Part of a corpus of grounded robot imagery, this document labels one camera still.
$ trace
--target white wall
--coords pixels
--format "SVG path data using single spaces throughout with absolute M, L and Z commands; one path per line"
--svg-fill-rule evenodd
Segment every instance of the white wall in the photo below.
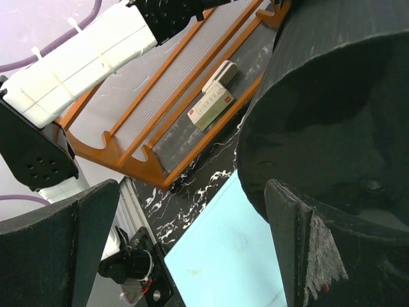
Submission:
M 118 0 L 103 0 L 101 12 L 117 2 Z M 81 21 L 91 12 L 93 0 L 3 0 L 1 4 L 0 65 L 3 65 L 30 56 L 32 47 L 41 49 L 68 31 L 70 25 L 67 19 L 73 17 L 77 22 Z M 157 47 L 129 63 L 116 75 L 108 78 L 72 126 L 73 134 L 86 144 L 101 148 L 101 132 L 111 129 L 173 48 L 178 45 L 186 31 L 164 46 Z M 91 185 L 108 178 L 116 180 L 122 178 L 121 174 L 110 169 L 81 158 L 78 160 Z M 0 174 L 0 195 L 36 195 L 14 179 L 2 158 Z M 2 201 L 0 221 L 37 209 L 39 206 L 28 201 Z M 117 285 L 97 276 L 88 306 L 118 306 L 119 294 Z

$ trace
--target cable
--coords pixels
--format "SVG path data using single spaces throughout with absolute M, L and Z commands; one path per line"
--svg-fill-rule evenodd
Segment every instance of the cable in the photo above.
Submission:
M 100 12 L 101 5 L 102 5 L 102 0 L 95 0 L 94 7 L 91 13 L 83 21 L 78 23 L 78 26 L 80 27 L 80 29 L 84 29 L 86 26 L 88 26 L 91 22 L 94 21 L 94 19 L 96 18 L 96 16 L 98 16 L 98 13 Z M 65 43 L 67 40 L 69 40 L 71 37 L 75 36 L 76 34 L 77 34 L 77 30 L 75 29 L 69 30 L 68 32 L 61 35 L 59 38 L 57 38 L 56 40 L 54 40 L 53 42 L 45 46 L 40 51 L 41 55 L 46 56 L 48 53 L 50 53 L 55 48 Z M 15 70 L 15 69 L 19 69 L 19 68 L 28 66 L 36 62 L 37 59 L 38 58 L 36 56 L 30 56 L 29 58 L 22 59 L 21 61 L 17 61 L 14 63 L 5 64 L 5 65 L 0 65 L 0 73 L 8 72 L 10 70 Z
M 29 201 L 35 201 L 36 203 L 41 203 L 42 205 L 49 205 L 50 203 L 40 197 L 36 196 L 29 196 L 29 195 L 19 195 L 19 194 L 11 194 L 11 195 L 0 195 L 0 201 L 1 200 L 29 200 Z

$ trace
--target orange wooden frame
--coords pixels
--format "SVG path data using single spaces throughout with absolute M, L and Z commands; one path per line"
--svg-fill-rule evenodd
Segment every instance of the orange wooden frame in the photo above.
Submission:
M 159 188 L 167 189 L 175 179 L 180 176 L 183 170 L 190 164 L 190 162 L 199 154 L 201 150 L 216 136 L 217 133 L 223 128 L 223 126 L 243 107 L 243 105 L 249 101 L 249 99 L 255 93 L 261 76 L 259 76 L 253 84 L 247 89 L 247 91 L 238 98 L 233 106 L 224 114 L 224 116 L 212 127 L 212 129 L 204 136 L 197 146 L 182 160 L 182 162 L 168 175 L 164 175 L 164 171 L 158 160 L 157 156 L 153 152 L 152 148 L 155 143 L 162 137 L 162 135 L 168 130 L 168 128 L 174 123 L 174 121 L 181 115 L 186 107 L 190 104 L 192 99 L 198 95 L 203 87 L 204 83 L 211 77 L 214 71 L 225 60 L 230 58 L 233 53 L 243 44 L 247 37 L 257 28 L 259 23 L 263 21 L 265 24 L 275 28 L 284 18 L 289 8 L 289 1 L 287 1 L 282 8 L 275 6 L 276 14 L 271 14 L 263 10 L 259 10 L 256 13 L 256 17 L 252 22 L 240 33 L 237 39 L 229 47 L 229 49 L 222 55 L 221 59 L 212 66 L 212 69 L 202 78 L 200 84 L 198 84 L 189 94 L 189 96 L 181 103 L 180 106 L 173 112 L 172 116 L 166 120 L 166 122 L 159 128 L 159 130 L 149 140 L 148 146 L 143 146 L 142 150 L 146 156 L 147 161 L 139 161 L 132 157 L 135 150 L 142 144 L 142 142 L 153 131 L 154 126 L 165 116 L 165 114 L 174 106 L 176 101 L 189 89 L 195 79 L 197 79 L 203 71 L 203 68 L 209 65 L 214 57 L 222 50 L 223 46 L 233 37 L 233 35 L 240 29 L 242 24 L 250 17 L 255 9 L 261 4 L 262 0 L 252 0 L 250 5 L 239 16 L 238 20 L 225 32 L 225 34 L 216 43 L 213 49 L 208 52 L 204 59 L 198 64 L 195 70 L 186 78 L 179 88 L 174 92 L 173 96 L 164 104 L 162 109 L 151 120 L 150 124 L 145 127 L 142 133 L 134 140 L 132 145 L 122 152 L 115 137 L 115 133 L 127 120 L 130 114 L 137 108 L 138 104 L 146 96 L 146 94 L 152 89 L 157 80 L 163 75 L 163 73 L 170 67 L 174 59 L 181 53 L 183 48 L 190 42 L 192 37 L 197 33 L 200 27 L 206 22 L 214 10 L 207 11 L 205 13 L 205 20 L 195 24 L 186 37 L 181 41 L 179 46 L 172 52 L 167 61 L 162 65 L 160 70 L 155 74 L 149 84 L 143 89 L 138 97 L 132 102 L 132 105 L 123 114 L 116 125 L 110 132 L 104 132 L 102 139 L 105 147 L 103 149 L 93 148 L 79 141 L 70 131 L 67 131 L 67 137 L 71 142 L 75 153 L 85 159 L 91 160 L 95 163 L 103 165 L 107 168 L 111 168 L 115 171 L 123 173 L 126 176 L 139 179 L 143 182 L 153 184 Z M 84 109 L 86 104 L 90 101 L 92 96 L 96 93 L 97 89 L 102 85 L 95 86 L 91 91 L 81 97 L 69 110 L 69 112 L 60 119 L 62 126 L 68 130 L 73 121 L 78 117 L 79 113 Z

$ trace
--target robotic arm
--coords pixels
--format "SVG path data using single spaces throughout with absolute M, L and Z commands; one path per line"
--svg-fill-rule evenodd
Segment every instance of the robotic arm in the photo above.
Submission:
M 9 79 L 0 78 L 0 153 L 15 178 L 54 203 L 89 188 L 55 119 L 81 95 L 132 59 L 168 41 L 191 17 L 229 0 L 130 0 L 115 4 L 86 29 Z M 111 229 L 102 260 L 121 252 Z

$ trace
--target white box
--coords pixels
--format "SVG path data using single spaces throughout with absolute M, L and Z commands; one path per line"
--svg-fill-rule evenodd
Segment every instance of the white box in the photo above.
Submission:
M 220 82 L 214 81 L 187 116 L 197 128 L 204 131 L 234 99 Z

